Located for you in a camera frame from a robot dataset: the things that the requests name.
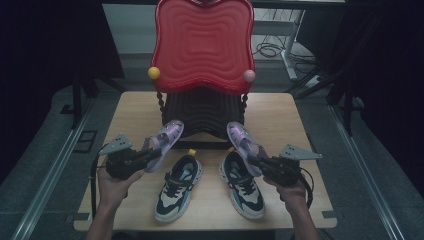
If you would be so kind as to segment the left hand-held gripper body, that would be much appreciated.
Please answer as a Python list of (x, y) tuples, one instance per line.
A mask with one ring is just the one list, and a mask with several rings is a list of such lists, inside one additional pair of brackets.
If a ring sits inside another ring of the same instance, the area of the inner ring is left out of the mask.
[(136, 171), (144, 169), (143, 158), (134, 158), (138, 152), (132, 148), (132, 142), (120, 133), (99, 154), (107, 156), (106, 171), (112, 178), (126, 180)]

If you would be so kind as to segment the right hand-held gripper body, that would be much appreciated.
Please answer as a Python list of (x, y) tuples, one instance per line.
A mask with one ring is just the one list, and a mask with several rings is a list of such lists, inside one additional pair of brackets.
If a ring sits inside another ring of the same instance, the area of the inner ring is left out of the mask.
[(292, 186), (304, 179), (301, 174), (300, 162), (302, 160), (321, 159), (320, 153), (315, 153), (302, 147), (287, 144), (278, 157), (266, 160), (269, 178), (280, 186)]

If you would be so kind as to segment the purple sandal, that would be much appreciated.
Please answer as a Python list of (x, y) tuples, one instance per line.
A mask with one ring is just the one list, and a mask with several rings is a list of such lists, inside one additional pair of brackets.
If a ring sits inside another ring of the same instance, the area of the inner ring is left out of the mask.
[(160, 149), (161, 154), (155, 166), (145, 169), (147, 173), (156, 171), (163, 162), (166, 154), (172, 146), (179, 140), (184, 130), (184, 123), (180, 120), (171, 120), (164, 125), (155, 135), (148, 136), (142, 146), (142, 150), (150, 148), (156, 150)]
[(249, 131), (239, 122), (229, 122), (227, 124), (227, 135), (234, 148), (238, 151), (248, 172), (258, 177), (262, 171), (248, 162), (248, 157), (267, 157), (264, 147), (258, 144)]

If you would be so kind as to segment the navy and white sneaker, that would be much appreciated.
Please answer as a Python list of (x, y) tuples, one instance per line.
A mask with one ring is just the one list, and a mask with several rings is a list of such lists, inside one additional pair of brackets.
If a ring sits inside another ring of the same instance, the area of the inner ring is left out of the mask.
[(202, 165), (194, 156), (181, 157), (165, 175), (165, 184), (154, 209), (155, 219), (169, 223), (181, 217), (189, 206), (192, 190), (201, 175)]
[(265, 214), (264, 199), (242, 157), (237, 152), (230, 152), (221, 162), (219, 172), (229, 187), (235, 210), (247, 219), (261, 219)]

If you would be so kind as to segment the red and black shoe rack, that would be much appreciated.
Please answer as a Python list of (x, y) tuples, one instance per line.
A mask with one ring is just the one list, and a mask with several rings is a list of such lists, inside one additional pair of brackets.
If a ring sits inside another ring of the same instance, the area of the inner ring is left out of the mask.
[(184, 130), (176, 149), (228, 149), (226, 127), (242, 123), (255, 81), (249, 0), (160, 0), (148, 75), (162, 122)]

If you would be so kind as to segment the person's right hand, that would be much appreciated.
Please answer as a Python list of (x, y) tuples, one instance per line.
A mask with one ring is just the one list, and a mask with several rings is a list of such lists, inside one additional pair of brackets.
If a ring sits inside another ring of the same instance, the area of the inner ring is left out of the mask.
[(276, 191), (285, 202), (286, 209), (290, 214), (300, 213), (307, 209), (306, 189), (300, 182), (283, 187), (267, 177), (264, 177), (263, 180), (276, 188)]

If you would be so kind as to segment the person's left hand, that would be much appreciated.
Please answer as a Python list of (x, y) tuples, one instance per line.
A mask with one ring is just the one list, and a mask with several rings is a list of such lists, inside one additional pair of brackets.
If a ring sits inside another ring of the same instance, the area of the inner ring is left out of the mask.
[(100, 202), (97, 213), (116, 211), (126, 197), (130, 186), (140, 180), (145, 171), (136, 171), (126, 180), (112, 178), (105, 168), (98, 169)]

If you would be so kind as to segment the black metal stand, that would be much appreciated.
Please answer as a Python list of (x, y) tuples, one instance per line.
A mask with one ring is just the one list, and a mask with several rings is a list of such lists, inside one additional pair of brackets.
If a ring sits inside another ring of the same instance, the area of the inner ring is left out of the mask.
[(85, 92), (88, 98), (96, 98), (100, 92), (96, 80), (100, 80), (120, 93), (127, 90), (122, 84), (98, 70), (93, 68), (77, 70), (72, 79), (72, 104), (63, 106), (61, 110), (61, 114), (71, 114), (73, 116), (72, 129), (75, 129), (82, 121), (82, 92)]
[(354, 78), (351, 76), (353, 73), (353, 67), (351, 64), (345, 64), (334, 74), (320, 80), (314, 86), (299, 92), (301, 88), (310, 82), (312, 78), (323, 69), (323, 65), (314, 67), (305, 76), (292, 84), (286, 90), (286, 93), (292, 94), (295, 99), (303, 99), (325, 87), (331, 86), (331, 89), (326, 96), (326, 103), (330, 106), (334, 106), (341, 100), (344, 100), (342, 107), (342, 128), (349, 136), (351, 136), (352, 112), (354, 110)]

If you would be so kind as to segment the white power strip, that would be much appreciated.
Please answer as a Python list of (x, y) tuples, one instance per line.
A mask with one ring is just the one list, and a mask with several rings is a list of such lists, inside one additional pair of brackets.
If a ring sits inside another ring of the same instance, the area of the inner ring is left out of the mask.
[(321, 78), (320, 78), (318, 75), (316, 75), (316, 76), (314, 76), (311, 80), (309, 80), (309, 81), (305, 84), (305, 86), (306, 86), (307, 88), (311, 88), (311, 87), (313, 87), (313, 86), (317, 85), (320, 81), (321, 81)]

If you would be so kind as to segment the white desk stand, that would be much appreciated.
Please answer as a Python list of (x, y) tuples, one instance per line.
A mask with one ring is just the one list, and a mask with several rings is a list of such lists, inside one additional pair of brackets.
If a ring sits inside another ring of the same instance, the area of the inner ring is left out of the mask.
[(258, 59), (263, 60), (280, 58), (289, 79), (297, 81), (298, 76), (292, 60), (292, 50), (304, 11), (255, 8), (254, 13), (253, 53)]

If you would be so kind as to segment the black floor bracket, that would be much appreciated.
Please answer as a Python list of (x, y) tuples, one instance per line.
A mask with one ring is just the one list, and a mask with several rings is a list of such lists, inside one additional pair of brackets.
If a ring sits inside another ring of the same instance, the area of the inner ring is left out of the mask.
[(97, 130), (82, 131), (74, 147), (75, 153), (89, 153), (94, 145)]

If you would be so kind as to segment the metal floor rail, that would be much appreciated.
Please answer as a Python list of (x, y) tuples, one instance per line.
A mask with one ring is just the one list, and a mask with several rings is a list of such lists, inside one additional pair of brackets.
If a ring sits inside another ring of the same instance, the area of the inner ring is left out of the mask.
[(89, 115), (95, 105), (93, 99), (88, 100), (83, 107), (81, 120), (68, 134), (65, 143), (55, 157), (51, 167), (47, 171), (43, 181), (41, 182), (35, 196), (33, 197), (25, 214), (21, 218), (14, 234), (10, 240), (29, 240), (52, 193), (55, 189), (59, 178), (67, 165), (69, 158), (81, 136)]
[(365, 159), (360, 152), (355, 140), (348, 134), (344, 128), (342, 116), (334, 106), (328, 107), (329, 113), (334, 119), (338, 132), (344, 142), (348, 153), (353, 160), (364, 186), (371, 198), (371, 201), (380, 217), (380, 220), (390, 238), (390, 240), (405, 240), (405, 236), (400, 229), (398, 221), (393, 214), (391, 207), (382, 195), (374, 177), (369, 170)]

